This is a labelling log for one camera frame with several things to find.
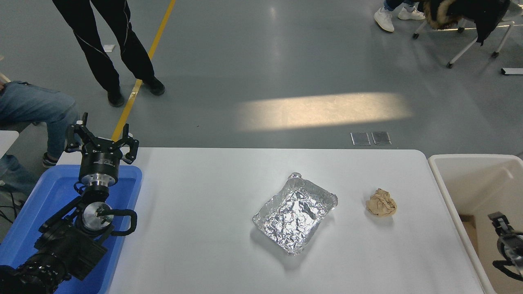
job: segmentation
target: blue plastic tray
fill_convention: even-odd
[[[79,165],[57,165],[43,173],[0,245],[0,265],[17,268],[37,252],[34,244],[41,236],[38,232],[40,226],[78,196],[73,184],[78,180],[79,169]],[[121,166],[118,183],[109,188],[110,194],[106,203],[115,209],[134,209],[141,184],[142,172],[139,168]],[[115,230],[125,231],[129,222],[129,217],[116,217],[113,225]],[[108,251],[93,271],[83,281],[72,278],[62,282],[55,293],[106,293],[115,273],[123,239],[124,237],[110,236],[103,243]]]

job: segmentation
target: brown paper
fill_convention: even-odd
[[[376,193],[367,200],[367,210],[378,217],[388,217],[396,213],[397,205],[391,198],[389,192],[378,189]]]

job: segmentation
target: person's leg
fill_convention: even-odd
[[[12,155],[0,158],[0,180],[5,182],[5,187],[21,192],[29,197],[38,178],[26,170]]]
[[[47,152],[58,159],[65,147],[65,132],[78,120],[76,101],[64,93],[16,82],[4,85],[0,120],[45,122]]]
[[[398,6],[400,6],[403,3],[403,1],[404,0],[385,0],[383,1],[383,8],[385,8],[388,11],[394,11]]]
[[[122,61],[134,77],[142,80],[154,95],[163,94],[165,87],[154,77],[151,59],[132,30],[131,10],[127,0],[91,0],[91,2],[115,33],[120,45]]]
[[[53,0],[53,3],[73,29],[95,79],[107,92],[119,92],[119,75],[103,49],[89,0]]]
[[[425,15],[419,11],[416,10],[416,7],[414,6],[414,2],[411,0],[405,0],[403,1],[405,3],[405,7],[401,9],[400,13],[398,13],[397,17],[402,20],[407,19],[413,19],[413,20],[422,20],[425,19]]]

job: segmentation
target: jeans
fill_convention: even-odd
[[[0,120],[45,122],[47,153],[59,158],[65,148],[68,125],[76,123],[76,101],[64,93],[38,86],[10,82],[0,92]],[[37,178],[22,167],[12,155],[0,159],[0,179],[16,191],[29,196]]]
[[[402,3],[405,3],[409,6],[414,5],[414,2],[411,0],[385,0],[383,1],[383,6],[388,11],[394,11]]]

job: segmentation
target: white storage bin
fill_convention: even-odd
[[[523,294],[523,282],[492,266],[504,258],[487,216],[500,211],[515,230],[523,231],[523,161],[494,154],[434,155],[428,161],[485,293]],[[475,217],[477,254],[458,214]]]

